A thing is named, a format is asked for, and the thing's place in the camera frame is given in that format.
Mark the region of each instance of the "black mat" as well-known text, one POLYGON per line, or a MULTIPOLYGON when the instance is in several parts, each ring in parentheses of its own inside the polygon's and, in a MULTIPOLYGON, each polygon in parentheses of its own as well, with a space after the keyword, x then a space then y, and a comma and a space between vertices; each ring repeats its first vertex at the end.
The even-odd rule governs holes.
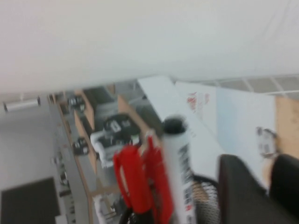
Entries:
POLYGON ((53 178, 1 193, 1 224, 55 224, 58 215, 53 178))

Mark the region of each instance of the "black marker cap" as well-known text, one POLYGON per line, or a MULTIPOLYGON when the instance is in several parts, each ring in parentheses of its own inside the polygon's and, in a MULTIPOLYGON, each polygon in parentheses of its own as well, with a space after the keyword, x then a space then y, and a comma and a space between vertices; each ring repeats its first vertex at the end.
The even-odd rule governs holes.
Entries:
POLYGON ((164 120, 163 131, 165 134, 182 134, 187 130, 187 125, 182 117, 169 117, 164 120))

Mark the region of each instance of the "light fixture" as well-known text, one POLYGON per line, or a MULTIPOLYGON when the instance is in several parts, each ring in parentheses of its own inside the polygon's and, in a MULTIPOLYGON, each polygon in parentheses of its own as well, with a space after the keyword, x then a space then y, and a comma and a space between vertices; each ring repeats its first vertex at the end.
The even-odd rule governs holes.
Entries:
POLYGON ((35 99, 26 99, 16 102, 3 103, 5 112, 19 111, 26 108, 31 108, 41 105, 41 99, 39 97, 35 99))

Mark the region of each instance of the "floor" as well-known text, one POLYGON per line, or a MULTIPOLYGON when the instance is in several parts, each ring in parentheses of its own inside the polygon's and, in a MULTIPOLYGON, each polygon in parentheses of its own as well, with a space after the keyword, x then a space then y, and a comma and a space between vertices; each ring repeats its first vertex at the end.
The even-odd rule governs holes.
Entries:
POLYGON ((299 100, 299 75, 280 77, 249 77, 200 82, 224 88, 251 91, 299 100))

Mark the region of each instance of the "marker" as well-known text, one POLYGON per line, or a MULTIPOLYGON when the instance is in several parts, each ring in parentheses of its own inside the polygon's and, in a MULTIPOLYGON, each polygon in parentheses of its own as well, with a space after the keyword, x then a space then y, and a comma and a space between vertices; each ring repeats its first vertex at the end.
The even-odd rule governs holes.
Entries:
POLYGON ((174 209, 180 224, 196 224, 189 159, 189 131, 180 116, 164 121, 163 152, 174 209))

